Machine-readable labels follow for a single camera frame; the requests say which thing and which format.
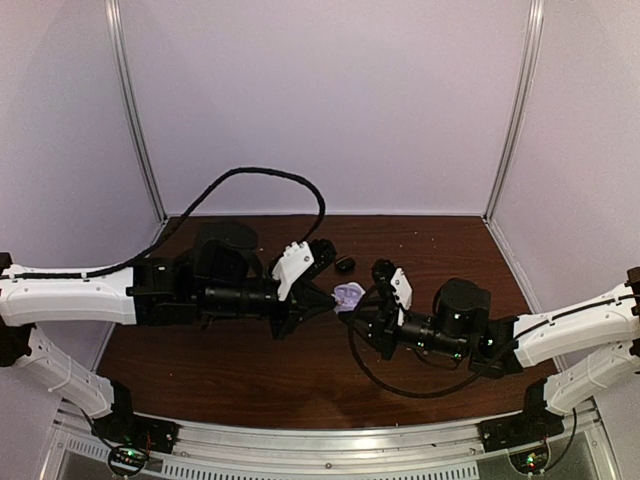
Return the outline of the black charging case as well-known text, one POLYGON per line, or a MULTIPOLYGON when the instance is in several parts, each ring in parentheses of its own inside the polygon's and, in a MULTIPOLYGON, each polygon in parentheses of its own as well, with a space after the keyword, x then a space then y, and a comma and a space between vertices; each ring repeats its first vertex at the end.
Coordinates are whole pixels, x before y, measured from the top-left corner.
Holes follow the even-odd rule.
POLYGON ((348 274, 356 268, 356 261, 351 256, 343 256, 335 260, 334 269, 340 274, 348 274))

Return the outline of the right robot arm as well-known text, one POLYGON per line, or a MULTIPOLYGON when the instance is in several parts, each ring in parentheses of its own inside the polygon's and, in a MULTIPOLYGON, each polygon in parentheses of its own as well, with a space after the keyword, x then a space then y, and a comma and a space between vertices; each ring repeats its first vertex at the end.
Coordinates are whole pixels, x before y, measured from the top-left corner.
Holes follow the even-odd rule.
POLYGON ((553 357, 591 348, 585 359, 527 390, 527 405, 513 419, 519 440, 535 440, 583 400, 639 370, 639 281, 627 280, 591 300, 555 311, 500 320, 489 317, 491 296, 459 278, 437 291, 433 312, 412 310, 413 290, 405 272, 384 262, 375 283, 364 290, 350 282, 335 287, 336 313, 348 329, 348 341, 361 337, 382 358, 404 346, 416 353, 467 361, 471 376, 432 392, 412 392, 375 376, 358 350, 351 351, 361 371, 378 387, 412 399, 443 398, 481 377, 499 379, 520 373, 553 357))

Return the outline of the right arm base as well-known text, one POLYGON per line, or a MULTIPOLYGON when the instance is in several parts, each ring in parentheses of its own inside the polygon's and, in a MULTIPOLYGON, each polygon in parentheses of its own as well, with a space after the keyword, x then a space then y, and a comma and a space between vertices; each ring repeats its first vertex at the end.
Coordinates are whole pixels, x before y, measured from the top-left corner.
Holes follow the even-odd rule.
POLYGON ((548 440, 565 428, 561 416, 521 412, 482 421, 478 430, 485 453, 507 450, 517 473, 536 475, 551 466, 548 440))

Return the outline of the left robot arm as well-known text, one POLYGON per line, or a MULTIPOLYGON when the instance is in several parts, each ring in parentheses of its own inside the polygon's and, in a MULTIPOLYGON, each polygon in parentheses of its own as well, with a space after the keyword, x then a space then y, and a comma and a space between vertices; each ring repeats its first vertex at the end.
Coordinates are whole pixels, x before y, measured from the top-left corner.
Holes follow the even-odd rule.
POLYGON ((268 266, 249 226, 219 221, 200 227, 175 258, 143 256, 126 267, 54 272, 26 268, 1 255, 1 365, 23 368, 50 392, 73 402, 123 444, 144 424, 128 388, 97 376, 39 329, 48 321, 125 326, 192 325, 198 321, 265 319, 282 339, 302 322, 332 310, 334 298, 313 280, 336 258, 325 239, 293 242, 268 266))

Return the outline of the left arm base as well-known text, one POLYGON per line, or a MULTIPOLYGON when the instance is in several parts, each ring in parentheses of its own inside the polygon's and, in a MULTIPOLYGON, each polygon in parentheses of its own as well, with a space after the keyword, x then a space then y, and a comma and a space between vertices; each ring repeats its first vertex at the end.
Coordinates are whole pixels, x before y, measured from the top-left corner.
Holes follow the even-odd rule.
POLYGON ((85 416, 91 433, 107 448, 106 464, 117 479, 130 479, 147 467, 160 467, 158 454, 173 453, 179 426, 147 416, 85 416))

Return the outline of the purple round charging case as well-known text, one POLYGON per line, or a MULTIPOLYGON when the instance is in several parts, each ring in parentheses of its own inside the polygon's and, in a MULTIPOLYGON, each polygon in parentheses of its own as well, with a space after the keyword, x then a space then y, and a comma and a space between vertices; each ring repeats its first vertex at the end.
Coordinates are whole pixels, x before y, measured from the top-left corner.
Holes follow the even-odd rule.
POLYGON ((339 314, 341 312, 352 312, 365 294, 365 289, 357 282, 349 282, 340 284, 334 287, 333 296, 342 296, 345 300, 343 305, 338 305, 334 308, 334 312, 339 314))

